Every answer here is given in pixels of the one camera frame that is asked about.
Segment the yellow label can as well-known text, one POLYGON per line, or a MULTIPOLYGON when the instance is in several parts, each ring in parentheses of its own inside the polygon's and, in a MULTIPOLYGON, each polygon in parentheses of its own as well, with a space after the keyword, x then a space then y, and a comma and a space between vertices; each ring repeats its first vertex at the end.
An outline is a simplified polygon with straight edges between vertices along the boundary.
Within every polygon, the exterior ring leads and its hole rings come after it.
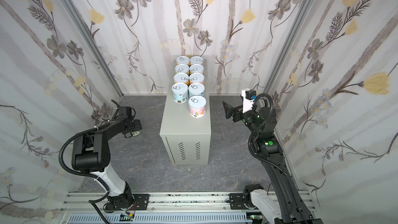
POLYGON ((190 58, 186 56, 180 56, 176 58, 177 65, 187 65, 190 66, 190 58))

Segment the pink label can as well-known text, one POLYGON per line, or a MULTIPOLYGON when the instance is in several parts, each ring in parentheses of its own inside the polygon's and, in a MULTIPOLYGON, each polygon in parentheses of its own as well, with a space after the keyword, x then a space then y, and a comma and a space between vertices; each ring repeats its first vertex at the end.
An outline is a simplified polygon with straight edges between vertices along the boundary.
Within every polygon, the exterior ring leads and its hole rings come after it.
POLYGON ((200 56, 193 56, 190 58, 190 64, 191 66, 193 65, 203 65, 204 64, 204 59, 200 56))

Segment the white can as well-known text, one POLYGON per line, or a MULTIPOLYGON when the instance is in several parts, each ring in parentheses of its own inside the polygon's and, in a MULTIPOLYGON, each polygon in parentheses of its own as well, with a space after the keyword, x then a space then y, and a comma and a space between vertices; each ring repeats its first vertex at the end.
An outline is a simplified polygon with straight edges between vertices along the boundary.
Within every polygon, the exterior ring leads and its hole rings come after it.
POLYGON ((206 114, 207 101, 203 96, 195 95, 189 100, 189 112, 194 118, 201 118, 206 114))

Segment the orange label can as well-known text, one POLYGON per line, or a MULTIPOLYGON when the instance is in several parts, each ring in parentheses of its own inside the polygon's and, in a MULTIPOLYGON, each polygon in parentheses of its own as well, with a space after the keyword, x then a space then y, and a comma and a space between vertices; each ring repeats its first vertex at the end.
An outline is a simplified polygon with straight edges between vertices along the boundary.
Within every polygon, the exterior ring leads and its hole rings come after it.
POLYGON ((187 75, 186 73, 177 73, 174 75, 173 77, 174 83, 183 83, 186 85, 190 85, 190 81, 189 81, 189 75, 187 75))

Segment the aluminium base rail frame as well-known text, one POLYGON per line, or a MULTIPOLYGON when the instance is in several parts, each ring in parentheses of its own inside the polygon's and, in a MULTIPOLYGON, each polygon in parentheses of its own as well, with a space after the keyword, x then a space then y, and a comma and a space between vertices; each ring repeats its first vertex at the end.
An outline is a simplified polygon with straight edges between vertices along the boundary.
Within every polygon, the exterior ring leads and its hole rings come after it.
MULTIPOLYGON (((268 191, 270 199, 277 201, 276 194, 268 191)), ((145 210, 132 210, 130 212, 114 211, 109 214, 123 214, 134 217, 137 213, 244 213, 252 220, 251 224, 264 224, 263 215, 257 208, 247 208, 244 193, 240 192, 152 192, 137 193, 149 195, 145 210)), ((316 218, 316 213, 311 196, 306 191, 299 192, 304 203, 316 218)))

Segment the brown label can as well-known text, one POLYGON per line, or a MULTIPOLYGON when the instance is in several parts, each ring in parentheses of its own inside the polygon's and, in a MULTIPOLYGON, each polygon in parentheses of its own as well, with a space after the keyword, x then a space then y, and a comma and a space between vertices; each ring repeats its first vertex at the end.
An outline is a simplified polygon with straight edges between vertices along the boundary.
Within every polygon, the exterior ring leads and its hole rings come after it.
POLYGON ((190 66, 190 74, 195 74, 195 73, 199 73, 199 74, 204 74, 204 66, 200 65, 200 64, 194 64, 190 66))

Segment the light blue can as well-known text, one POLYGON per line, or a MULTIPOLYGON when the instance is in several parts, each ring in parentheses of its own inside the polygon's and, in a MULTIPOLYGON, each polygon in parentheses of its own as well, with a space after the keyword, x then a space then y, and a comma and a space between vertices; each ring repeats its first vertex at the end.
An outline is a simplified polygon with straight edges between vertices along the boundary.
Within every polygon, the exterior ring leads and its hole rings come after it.
POLYGON ((192 83, 189 88, 189 97, 204 96, 205 86, 201 83, 192 83))
POLYGON ((173 99, 176 103, 185 103, 188 101, 188 86, 185 83, 175 83, 172 85, 173 99))

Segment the green label can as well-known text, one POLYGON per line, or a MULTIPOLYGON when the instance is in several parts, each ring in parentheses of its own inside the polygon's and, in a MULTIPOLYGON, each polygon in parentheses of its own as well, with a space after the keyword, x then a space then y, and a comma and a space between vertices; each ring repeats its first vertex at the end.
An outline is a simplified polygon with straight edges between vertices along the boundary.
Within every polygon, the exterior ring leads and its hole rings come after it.
POLYGON ((190 67, 186 64, 178 64, 175 66, 175 73, 176 74, 184 73, 190 75, 190 67))
POLYGON ((140 133, 141 133, 141 130, 135 131, 132 133, 132 136, 138 136, 138 135, 140 135, 140 133))

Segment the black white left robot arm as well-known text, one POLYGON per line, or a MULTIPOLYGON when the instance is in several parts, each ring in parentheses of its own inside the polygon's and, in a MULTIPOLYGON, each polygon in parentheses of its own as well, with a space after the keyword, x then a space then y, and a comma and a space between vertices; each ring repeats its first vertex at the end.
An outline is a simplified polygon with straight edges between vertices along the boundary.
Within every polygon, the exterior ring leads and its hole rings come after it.
POLYGON ((136 204, 127 182, 122 180, 113 169, 110 160, 109 140, 118 134, 131 138, 140 134, 141 121, 135 119, 136 111, 129 106, 118 106, 112 119, 101 127, 73 140, 72 167, 80 173, 93 175, 105 189, 107 204, 104 210, 129 210, 136 204))

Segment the grey metal cabinet box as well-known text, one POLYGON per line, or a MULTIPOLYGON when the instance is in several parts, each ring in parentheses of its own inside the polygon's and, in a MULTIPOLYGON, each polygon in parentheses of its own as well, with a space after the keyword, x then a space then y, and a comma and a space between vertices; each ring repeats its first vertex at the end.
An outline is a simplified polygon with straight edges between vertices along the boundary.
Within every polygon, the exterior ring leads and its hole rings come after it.
POLYGON ((171 163, 176 165, 208 164, 211 138, 210 102, 208 92, 205 111, 199 118, 190 114, 189 103, 174 101, 172 85, 174 84, 176 61, 169 70, 170 83, 166 97, 160 137, 169 155, 171 163))

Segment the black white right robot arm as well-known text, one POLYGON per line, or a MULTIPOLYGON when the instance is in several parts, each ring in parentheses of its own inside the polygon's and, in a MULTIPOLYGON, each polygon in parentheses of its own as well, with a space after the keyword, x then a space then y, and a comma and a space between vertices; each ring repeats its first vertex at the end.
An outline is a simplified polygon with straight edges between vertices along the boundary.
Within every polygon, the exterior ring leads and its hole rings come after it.
POLYGON ((259 111, 244 112, 242 106, 232 107, 227 102, 223 107, 227 119, 242 121, 251 131, 247 143, 249 152, 262 163, 277 198, 277 201, 270 199, 260 185, 247 186, 244 190, 246 207, 257 208, 264 224, 321 224, 322 220, 304 203, 287 169, 283 150, 274 135, 276 111, 265 106, 259 111))

